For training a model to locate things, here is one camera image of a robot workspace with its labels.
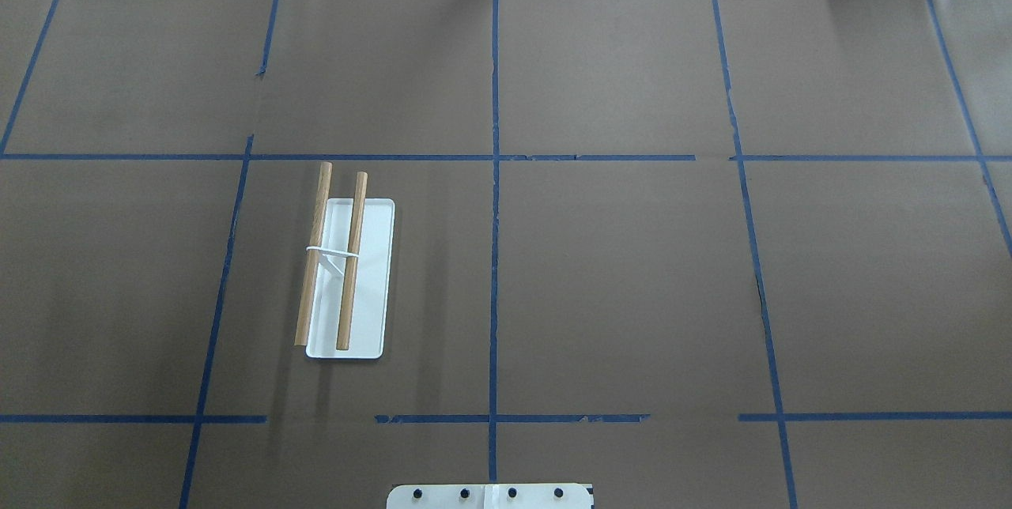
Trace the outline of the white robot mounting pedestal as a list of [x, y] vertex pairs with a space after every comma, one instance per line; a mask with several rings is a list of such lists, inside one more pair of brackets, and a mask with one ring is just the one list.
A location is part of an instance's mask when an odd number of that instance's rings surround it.
[[579, 483], [402, 484], [387, 508], [594, 508], [593, 487]]

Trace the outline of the white towel rack with wooden bars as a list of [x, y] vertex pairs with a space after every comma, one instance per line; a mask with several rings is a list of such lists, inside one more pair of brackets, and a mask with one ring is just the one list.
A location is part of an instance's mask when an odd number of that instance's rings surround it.
[[393, 271], [395, 203], [368, 198], [358, 172], [348, 198], [331, 196], [333, 164], [319, 164], [294, 345], [310, 359], [380, 359]]

